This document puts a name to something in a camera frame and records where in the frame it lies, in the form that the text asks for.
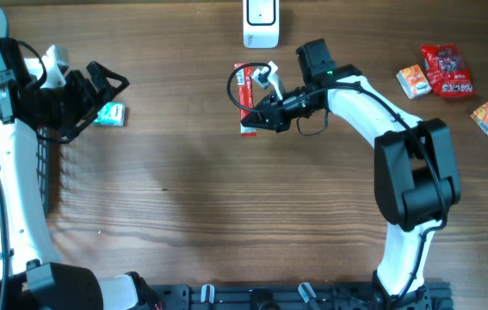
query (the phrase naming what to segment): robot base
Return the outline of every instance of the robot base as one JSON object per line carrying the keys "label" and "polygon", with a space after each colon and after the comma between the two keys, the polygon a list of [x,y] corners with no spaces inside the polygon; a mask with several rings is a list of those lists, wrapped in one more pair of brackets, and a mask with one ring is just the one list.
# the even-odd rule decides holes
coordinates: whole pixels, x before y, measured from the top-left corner
{"label": "robot base", "polygon": [[[449,283],[425,283],[418,302],[397,307],[397,310],[452,310],[454,302]],[[346,282],[312,286],[316,294],[314,307],[306,304],[296,286],[215,287],[214,303],[201,302],[202,288],[188,285],[151,286],[164,301],[165,310],[372,310],[383,308],[374,300],[371,282]],[[257,305],[257,295],[265,292],[273,298],[267,307]]]}

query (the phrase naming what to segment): red candy bag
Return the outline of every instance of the red candy bag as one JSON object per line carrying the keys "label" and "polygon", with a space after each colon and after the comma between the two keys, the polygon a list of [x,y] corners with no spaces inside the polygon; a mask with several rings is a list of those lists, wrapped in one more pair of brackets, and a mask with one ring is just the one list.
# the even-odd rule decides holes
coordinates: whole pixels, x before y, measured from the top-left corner
{"label": "red candy bag", "polygon": [[469,69],[454,44],[422,46],[427,79],[439,96],[459,97],[475,94]]}

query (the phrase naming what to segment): teal box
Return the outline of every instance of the teal box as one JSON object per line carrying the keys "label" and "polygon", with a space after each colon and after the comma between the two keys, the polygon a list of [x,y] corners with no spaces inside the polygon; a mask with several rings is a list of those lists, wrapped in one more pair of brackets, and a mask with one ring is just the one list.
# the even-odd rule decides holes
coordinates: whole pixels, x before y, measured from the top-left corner
{"label": "teal box", "polygon": [[98,117],[92,122],[97,126],[123,127],[125,122],[125,105],[121,102],[108,102],[98,111]]}

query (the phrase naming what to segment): wooden table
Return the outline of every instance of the wooden table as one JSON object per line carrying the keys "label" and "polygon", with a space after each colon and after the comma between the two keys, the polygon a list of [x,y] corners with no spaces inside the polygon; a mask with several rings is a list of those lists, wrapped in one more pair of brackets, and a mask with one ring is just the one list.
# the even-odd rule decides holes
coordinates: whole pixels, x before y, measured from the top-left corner
{"label": "wooden table", "polygon": [[[269,61],[302,85],[294,51],[325,38],[400,108],[451,128],[462,199],[435,236],[428,279],[457,309],[488,309],[488,138],[469,114],[488,101],[488,2],[307,1],[281,6],[281,42],[249,50],[241,3],[8,7],[11,36],[72,68],[97,60],[129,78],[124,128],[90,127],[52,157],[48,225],[64,262],[149,283],[369,281],[386,222],[373,151],[341,119],[305,138],[292,128],[239,136],[225,93],[235,62]],[[395,78],[420,45],[456,43],[479,93],[408,100]],[[320,127],[321,117],[306,128]]]}

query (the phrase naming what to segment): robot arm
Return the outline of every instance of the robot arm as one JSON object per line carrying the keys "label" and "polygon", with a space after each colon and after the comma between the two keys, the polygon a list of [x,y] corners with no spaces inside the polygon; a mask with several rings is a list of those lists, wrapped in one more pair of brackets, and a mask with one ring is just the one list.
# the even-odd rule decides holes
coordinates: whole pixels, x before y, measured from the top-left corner
{"label": "robot arm", "polygon": [[[292,119],[327,109],[374,148],[374,193],[388,222],[374,284],[383,294],[384,308],[403,307],[420,295],[433,234],[443,229],[449,207],[460,199],[448,128],[438,119],[422,121],[404,112],[374,90],[354,66],[337,68],[323,40],[300,47],[297,56],[305,87],[280,97],[280,87],[273,83],[276,90],[242,125],[281,132],[289,129]],[[257,69],[254,77],[258,83],[278,80],[265,68]],[[426,166],[413,170],[414,157],[424,159]]]}
{"label": "robot arm", "polygon": [[[87,67],[92,83],[79,71],[65,75],[68,64],[63,49],[52,46],[42,59],[23,59],[18,43],[22,42],[0,39],[0,192],[4,208],[0,214],[5,214],[7,230],[6,235],[1,234],[0,219],[0,299],[4,296],[9,308],[154,305],[153,292],[136,273],[98,281],[90,270],[59,263],[35,173],[38,128],[49,127],[66,138],[41,139],[69,143],[128,81],[96,62]],[[114,88],[107,78],[120,80],[121,85]],[[9,249],[7,256],[3,243]],[[3,279],[5,261],[8,279]],[[24,282],[28,291],[22,290]],[[8,292],[4,292],[5,283]]]}

